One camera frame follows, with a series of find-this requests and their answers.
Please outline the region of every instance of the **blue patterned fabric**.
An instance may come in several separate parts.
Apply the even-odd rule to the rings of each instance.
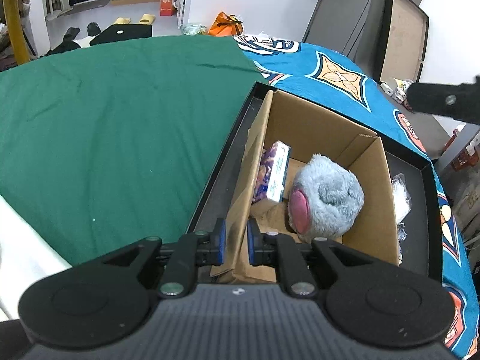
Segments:
[[[235,40],[270,85],[348,115],[428,158],[402,112],[347,57],[320,46],[289,40],[249,35],[237,36]],[[455,218],[436,174],[435,182],[442,222],[442,284],[455,303],[455,320],[445,344],[463,358],[477,350],[477,295]]]

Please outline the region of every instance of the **gray plush toy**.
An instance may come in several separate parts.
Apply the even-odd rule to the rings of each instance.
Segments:
[[[314,154],[293,180],[289,223],[303,242],[335,239],[347,232],[363,207],[356,176],[327,157]]]

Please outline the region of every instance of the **yellow table leg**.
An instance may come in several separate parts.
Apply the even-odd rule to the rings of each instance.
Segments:
[[[18,65],[30,62],[25,38],[23,37],[17,0],[3,0],[3,10],[7,21],[8,35]]]

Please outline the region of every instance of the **orange plastic bag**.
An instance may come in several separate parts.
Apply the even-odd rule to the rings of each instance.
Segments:
[[[217,15],[212,27],[208,31],[208,35],[212,36],[232,36],[240,35],[243,32],[242,21],[234,15],[227,15],[225,12],[220,12]]]

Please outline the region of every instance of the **green fabric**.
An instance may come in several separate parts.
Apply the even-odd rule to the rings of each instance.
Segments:
[[[195,211],[256,80],[230,38],[128,40],[0,73],[0,194],[78,264]]]

